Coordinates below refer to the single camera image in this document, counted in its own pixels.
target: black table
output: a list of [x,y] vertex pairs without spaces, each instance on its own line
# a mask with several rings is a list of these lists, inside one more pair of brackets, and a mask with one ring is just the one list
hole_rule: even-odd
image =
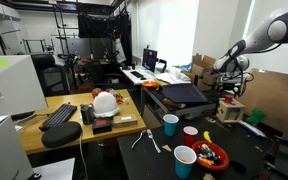
[[[198,129],[198,140],[204,140],[203,132],[209,131],[211,140],[226,151],[230,161],[236,161],[246,168],[246,173],[240,174],[232,166],[223,171],[210,171],[195,163],[188,179],[202,179],[205,173],[212,174],[217,180],[251,179],[260,173],[264,153],[270,149],[273,143],[270,140],[254,136],[240,125],[229,128],[227,131],[215,123],[208,122],[205,118],[196,118],[193,121],[180,120],[174,137],[167,137],[163,127],[152,129],[157,145],[161,148],[167,144],[172,150],[178,145],[182,145],[185,126],[194,126]],[[173,151],[168,152],[161,148],[162,153],[158,154],[147,134],[144,134],[134,150],[131,150],[131,146],[139,134],[118,138],[128,179],[180,179],[175,174]]]

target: table leg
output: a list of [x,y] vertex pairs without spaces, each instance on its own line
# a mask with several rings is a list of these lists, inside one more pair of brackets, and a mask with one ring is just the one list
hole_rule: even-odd
[[144,90],[145,87],[141,86],[141,110],[140,110],[140,114],[143,116],[144,113],[144,106],[146,103],[146,92]]

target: black keyboard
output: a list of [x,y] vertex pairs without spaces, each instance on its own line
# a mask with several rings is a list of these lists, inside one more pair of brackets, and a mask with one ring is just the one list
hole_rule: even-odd
[[137,72],[137,71],[131,71],[131,73],[136,76],[137,78],[141,78],[144,77],[141,73]]
[[58,126],[68,121],[76,110],[77,110],[77,106],[74,106],[71,104],[62,104],[38,128],[41,131],[46,131],[52,127]]

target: black chair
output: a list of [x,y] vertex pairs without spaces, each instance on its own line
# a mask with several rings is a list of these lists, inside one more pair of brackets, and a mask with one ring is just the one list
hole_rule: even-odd
[[113,88],[113,89],[125,89],[126,84],[122,83],[123,75],[118,73],[106,74],[103,65],[99,60],[92,60],[84,66],[88,78],[92,83],[92,89],[100,88],[102,90]]
[[31,58],[45,97],[70,94],[64,66],[55,64],[51,54],[32,54]]

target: white box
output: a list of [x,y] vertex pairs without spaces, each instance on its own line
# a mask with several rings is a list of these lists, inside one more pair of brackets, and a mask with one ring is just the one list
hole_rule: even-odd
[[33,168],[10,116],[0,116],[0,179],[28,179]]

